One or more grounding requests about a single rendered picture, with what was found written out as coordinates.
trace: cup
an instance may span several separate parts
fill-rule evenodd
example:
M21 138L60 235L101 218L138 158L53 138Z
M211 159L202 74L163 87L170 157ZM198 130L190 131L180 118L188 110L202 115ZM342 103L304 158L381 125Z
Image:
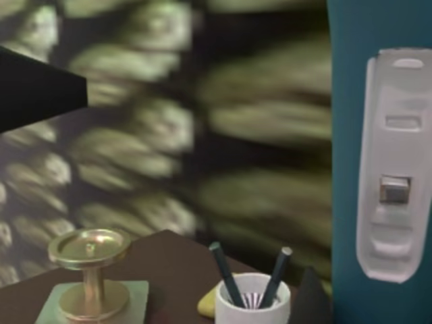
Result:
M245 299L245 296L262 296L270 276L262 273L243 273L234 275L234 280ZM215 299L215 324L287 324L290 318L291 291L284 282L279 285L275 302L269 308L249 309L234 306L223 281L216 288Z

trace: cup rim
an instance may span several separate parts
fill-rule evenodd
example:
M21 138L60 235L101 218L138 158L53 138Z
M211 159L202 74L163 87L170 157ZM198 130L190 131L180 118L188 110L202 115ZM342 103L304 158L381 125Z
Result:
M254 272L248 272L248 273L238 273L233 275L233 277L266 277L266 278L271 278L270 275L267 275L265 273L254 273ZM291 290L290 287L283 281L281 281L281 286L288 291L288 301L287 302L281 302L279 304L277 304L276 306L272 306L269 308L264 308L264 309L247 309L247 308L240 308L237 306L234 306L233 304L231 304L230 302L228 302L225 298L222 298L221 295L221 288L224 285L224 281L221 280L219 282L219 284L217 285L217 289L216 289L216 298L219 299L222 304L225 307L228 307L230 309L232 309L233 311L238 311L241 313L267 313L267 312L271 312L271 311L276 311L282 307L286 307L287 304L291 303Z

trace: oval hole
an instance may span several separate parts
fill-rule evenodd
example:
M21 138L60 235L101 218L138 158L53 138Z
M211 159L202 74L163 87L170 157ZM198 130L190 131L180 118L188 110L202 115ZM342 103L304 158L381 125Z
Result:
M393 63L395 68L421 69L425 64L419 59L399 59Z

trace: patterned wall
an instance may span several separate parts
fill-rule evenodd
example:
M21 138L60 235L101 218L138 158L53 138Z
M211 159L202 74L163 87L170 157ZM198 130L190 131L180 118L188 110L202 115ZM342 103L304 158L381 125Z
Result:
M0 43L88 78L90 109L5 133L0 284L83 226L170 229L330 278L331 112L319 0L0 0Z

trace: pen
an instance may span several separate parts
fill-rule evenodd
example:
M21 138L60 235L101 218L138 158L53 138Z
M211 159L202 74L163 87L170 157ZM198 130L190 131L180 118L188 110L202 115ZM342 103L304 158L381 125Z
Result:
M213 253L213 256L215 257L219 272L221 273L223 282L225 282L229 297L231 297L234 306L245 308L242 296L240 295L237 284L234 281L230 267L228 266L220 243L212 243L209 247L209 250Z
M265 292L263 294L263 299L259 305L259 309L269 308L273 305L273 301L276 297L277 289L279 288L279 284L282 280L282 275L285 272L286 265L290 260L292 254L291 248L285 247L281 249L279 256L277 257L275 268L273 273L271 274L271 278L267 287L265 288Z

